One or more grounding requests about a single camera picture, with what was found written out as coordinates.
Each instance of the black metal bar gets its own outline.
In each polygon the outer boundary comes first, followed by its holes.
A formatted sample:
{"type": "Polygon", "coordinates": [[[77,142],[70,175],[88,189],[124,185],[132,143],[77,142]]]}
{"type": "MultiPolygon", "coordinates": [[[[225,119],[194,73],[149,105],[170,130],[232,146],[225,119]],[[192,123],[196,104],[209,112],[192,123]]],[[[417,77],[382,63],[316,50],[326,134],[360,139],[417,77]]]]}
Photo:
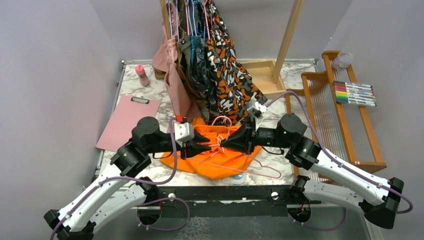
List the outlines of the black metal bar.
{"type": "MultiPolygon", "coordinates": [[[[190,207],[190,217],[248,217],[248,216],[273,216],[286,217],[287,206],[278,204],[278,201],[251,201],[222,203],[220,201],[207,202],[187,202],[190,207]]],[[[161,218],[185,218],[187,209],[179,201],[174,201],[173,205],[161,206],[161,218]]]]}
{"type": "MultiPolygon", "coordinates": [[[[303,199],[289,194],[289,188],[290,185],[160,186],[159,195],[160,198],[167,198],[170,194],[175,194],[177,198],[187,201],[191,217],[286,217],[287,205],[304,202],[303,199]]],[[[187,216],[186,207],[179,201],[164,201],[160,206],[161,218],[187,216]]],[[[141,209],[138,213],[141,216],[152,214],[141,209]]]]}

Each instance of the red tag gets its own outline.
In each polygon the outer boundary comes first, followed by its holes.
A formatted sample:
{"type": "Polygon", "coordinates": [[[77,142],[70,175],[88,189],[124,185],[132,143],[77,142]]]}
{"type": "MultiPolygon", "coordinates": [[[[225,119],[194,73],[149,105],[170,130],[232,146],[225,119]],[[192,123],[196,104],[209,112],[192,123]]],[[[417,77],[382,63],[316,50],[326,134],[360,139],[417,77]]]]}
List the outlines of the red tag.
{"type": "Polygon", "coordinates": [[[182,123],[182,122],[183,122],[183,117],[182,117],[182,116],[180,116],[180,115],[175,115],[175,120],[176,120],[177,122],[179,122],[179,123],[182,123]]]}

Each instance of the pink garment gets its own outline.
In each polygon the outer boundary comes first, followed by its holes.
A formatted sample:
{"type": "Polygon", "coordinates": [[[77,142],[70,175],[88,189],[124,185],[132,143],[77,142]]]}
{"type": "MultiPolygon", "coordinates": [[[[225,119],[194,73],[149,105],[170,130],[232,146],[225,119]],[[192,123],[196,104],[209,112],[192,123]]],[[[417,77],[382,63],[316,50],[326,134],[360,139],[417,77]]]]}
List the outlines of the pink garment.
{"type": "Polygon", "coordinates": [[[159,50],[153,56],[151,66],[159,71],[167,72],[170,69],[171,63],[175,62],[178,58],[178,53],[175,48],[175,36],[171,39],[167,39],[167,31],[165,30],[165,24],[162,20],[162,41],[160,42],[159,50]]]}
{"type": "MultiPolygon", "coordinates": [[[[176,9],[171,4],[172,12],[172,28],[177,29],[176,26],[176,9]]],[[[162,42],[160,43],[159,50],[153,56],[152,67],[156,70],[166,72],[165,74],[165,87],[171,100],[172,109],[175,115],[186,117],[187,121],[191,123],[194,118],[202,116],[199,106],[194,98],[190,98],[184,88],[183,82],[178,75],[175,61],[178,59],[177,49],[175,47],[177,31],[174,31],[171,39],[167,40],[167,32],[165,30],[164,21],[162,20],[162,42]]]]}
{"type": "Polygon", "coordinates": [[[176,70],[175,62],[171,64],[169,71],[165,74],[165,87],[171,99],[173,112],[176,115],[186,117],[189,123],[202,116],[196,100],[190,98],[187,94],[176,70]]]}

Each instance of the clipboard clip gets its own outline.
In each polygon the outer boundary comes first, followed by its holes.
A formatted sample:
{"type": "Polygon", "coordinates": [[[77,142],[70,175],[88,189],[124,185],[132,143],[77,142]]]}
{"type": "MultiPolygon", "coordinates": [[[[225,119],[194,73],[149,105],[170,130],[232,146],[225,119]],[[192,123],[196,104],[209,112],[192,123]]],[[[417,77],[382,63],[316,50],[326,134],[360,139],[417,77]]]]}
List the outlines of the clipboard clip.
{"type": "Polygon", "coordinates": [[[143,98],[143,97],[131,97],[132,102],[141,103],[141,104],[149,104],[149,99],[143,98]]]}

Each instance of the lavender wall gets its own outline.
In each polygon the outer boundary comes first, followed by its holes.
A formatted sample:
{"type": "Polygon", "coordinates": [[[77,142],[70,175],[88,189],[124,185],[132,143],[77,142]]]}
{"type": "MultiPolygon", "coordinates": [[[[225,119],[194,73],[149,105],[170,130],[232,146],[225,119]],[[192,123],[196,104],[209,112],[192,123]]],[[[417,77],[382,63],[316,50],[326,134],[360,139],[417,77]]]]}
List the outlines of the lavender wall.
{"type": "Polygon", "coordinates": [[[353,53],[357,80],[375,85],[379,107],[369,113],[388,165],[379,174],[404,180],[415,203],[393,230],[382,230],[385,240],[424,235],[423,10],[420,0],[353,0],[326,47],[353,53]]]}
{"type": "Polygon", "coordinates": [[[47,239],[90,183],[120,67],[89,1],[0,1],[0,239],[47,239]]]}
{"type": "MultiPolygon", "coordinates": [[[[162,37],[158,0],[90,0],[120,57],[152,59],[162,37]]],[[[239,58],[277,58],[293,0],[216,0],[239,58]]],[[[287,58],[318,58],[352,0],[306,0],[287,58]]]]}

